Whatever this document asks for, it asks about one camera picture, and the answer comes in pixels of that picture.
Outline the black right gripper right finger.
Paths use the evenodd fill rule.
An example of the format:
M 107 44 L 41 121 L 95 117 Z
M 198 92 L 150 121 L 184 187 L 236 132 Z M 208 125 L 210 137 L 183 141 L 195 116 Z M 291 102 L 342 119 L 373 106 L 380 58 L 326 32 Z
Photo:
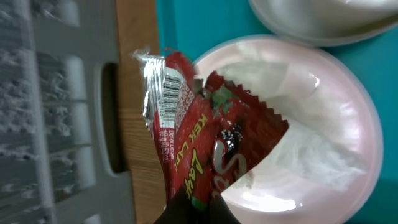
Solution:
M 211 224 L 240 224 L 222 196 L 217 197 L 210 203 L 208 214 L 208 220 Z

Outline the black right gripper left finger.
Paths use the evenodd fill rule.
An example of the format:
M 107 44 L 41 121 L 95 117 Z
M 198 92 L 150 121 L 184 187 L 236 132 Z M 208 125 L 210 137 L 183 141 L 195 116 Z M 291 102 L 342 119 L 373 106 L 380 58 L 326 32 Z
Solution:
M 161 216 L 154 224 L 196 224 L 197 212 L 188 199 L 184 187 L 180 187 Z

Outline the red snack wrapper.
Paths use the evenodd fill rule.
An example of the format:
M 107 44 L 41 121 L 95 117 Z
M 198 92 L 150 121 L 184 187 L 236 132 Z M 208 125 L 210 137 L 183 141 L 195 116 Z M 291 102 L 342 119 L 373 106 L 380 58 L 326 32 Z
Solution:
M 183 189 L 204 211 L 276 147 L 288 122 L 241 85 L 216 72 L 196 78 L 181 52 L 140 49 L 143 117 L 155 142 L 167 198 Z

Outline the large pink-white plate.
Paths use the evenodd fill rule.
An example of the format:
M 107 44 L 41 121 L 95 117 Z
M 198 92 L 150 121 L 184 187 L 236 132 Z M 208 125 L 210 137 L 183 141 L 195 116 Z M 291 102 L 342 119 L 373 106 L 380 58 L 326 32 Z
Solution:
M 339 60 L 257 35 L 214 47 L 195 65 L 242 84 L 290 123 L 274 152 L 223 193 L 241 223 L 344 223 L 365 204 L 381 171 L 381 124 Z

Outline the white napkin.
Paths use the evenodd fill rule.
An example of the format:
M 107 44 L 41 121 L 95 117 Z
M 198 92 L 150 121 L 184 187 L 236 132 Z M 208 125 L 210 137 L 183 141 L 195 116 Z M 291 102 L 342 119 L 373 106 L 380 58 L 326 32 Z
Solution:
M 241 84 L 289 123 L 266 162 L 338 191 L 368 171 L 354 148 L 359 144 L 358 112 L 339 99 L 312 70 L 297 63 L 245 60 L 217 69 Z

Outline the grey round bowl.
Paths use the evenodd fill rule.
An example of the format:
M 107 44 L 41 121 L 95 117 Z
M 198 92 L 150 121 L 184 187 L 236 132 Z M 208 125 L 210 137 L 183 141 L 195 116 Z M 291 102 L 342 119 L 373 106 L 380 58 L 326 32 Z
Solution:
M 397 27 L 396 0 L 249 0 L 256 17 L 284 39 L 348 45 Z

